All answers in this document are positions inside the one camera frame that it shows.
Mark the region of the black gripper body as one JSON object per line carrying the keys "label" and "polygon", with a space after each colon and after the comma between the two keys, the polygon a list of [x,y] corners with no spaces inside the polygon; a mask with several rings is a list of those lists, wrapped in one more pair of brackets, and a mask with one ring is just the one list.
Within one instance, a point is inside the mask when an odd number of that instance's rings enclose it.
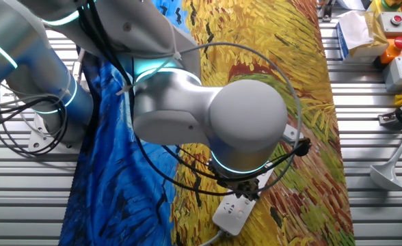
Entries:
{"label": "black gripper body", "polygon": [[241,196],[249,201],[259,200],[260,193],[258,176],[256,174],[216,174],[217,184],[233,191],[236,198]]}

